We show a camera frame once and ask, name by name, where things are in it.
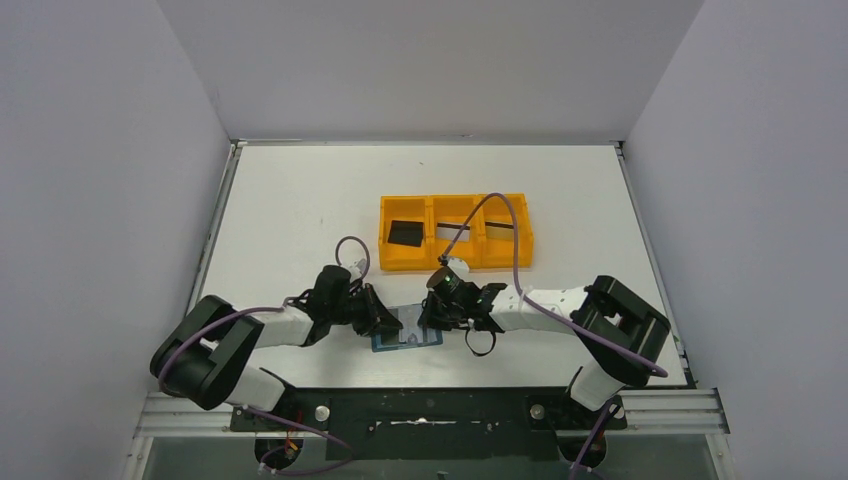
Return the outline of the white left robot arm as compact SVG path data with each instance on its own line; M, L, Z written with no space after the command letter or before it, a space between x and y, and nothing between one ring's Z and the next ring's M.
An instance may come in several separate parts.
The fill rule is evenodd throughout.
M279 306L238 310L217 295L204 296L155 351L150 372L163 392L204 410L229 404L270 412L289 385L249 366L253 352L309 347L336 325L348 325L363 337L403 328L371 284L353 279L344 267L327 265L313 287Z

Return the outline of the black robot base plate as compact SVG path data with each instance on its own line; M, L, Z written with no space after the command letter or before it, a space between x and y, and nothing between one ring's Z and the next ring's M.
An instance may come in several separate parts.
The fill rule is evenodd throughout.
M268 454L272 467L291 470L296 456L280 447L286 442L303 447L313 437L288 427L288 421L331 435L324 453L330 462L573 460L598 425L583 459L595 466L605 455L603 434L628 425L620 396L614 396L611 408L612 414L600 420L563 387L300 388L286 392L268 418L235 408L230 428L258 434L256 457Z

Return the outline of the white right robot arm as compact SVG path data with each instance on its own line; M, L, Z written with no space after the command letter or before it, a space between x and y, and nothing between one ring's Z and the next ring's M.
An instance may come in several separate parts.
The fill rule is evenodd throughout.
M518 330L572 335L590 360L574 374L568 397L600 410L625 387L644 387L665 378L658 359L671 333L659 310L616 278L599 275L582 287L544 290L516 284L478 286L444 266L427 282L419 323L442 331Z

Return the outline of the blue leather card holder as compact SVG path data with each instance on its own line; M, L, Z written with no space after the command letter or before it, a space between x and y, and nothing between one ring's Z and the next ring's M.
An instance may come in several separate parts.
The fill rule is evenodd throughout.
M373 353L434 347L443 344L443 335L440 330L428 329L418 323L423 313L423 307L420 303L389 307L388 311L401 323L401 328L396 331L379 333L372 337Z

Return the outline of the white printed membership card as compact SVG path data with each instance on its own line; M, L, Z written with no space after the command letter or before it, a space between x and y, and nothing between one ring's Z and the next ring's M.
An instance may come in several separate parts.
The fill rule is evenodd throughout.
M398 333L398 341L403 347L425 347L440 345L442 336L439 330L424 327L419 323L423 313L420 304L404 305L398 308L397 318L403 329Z

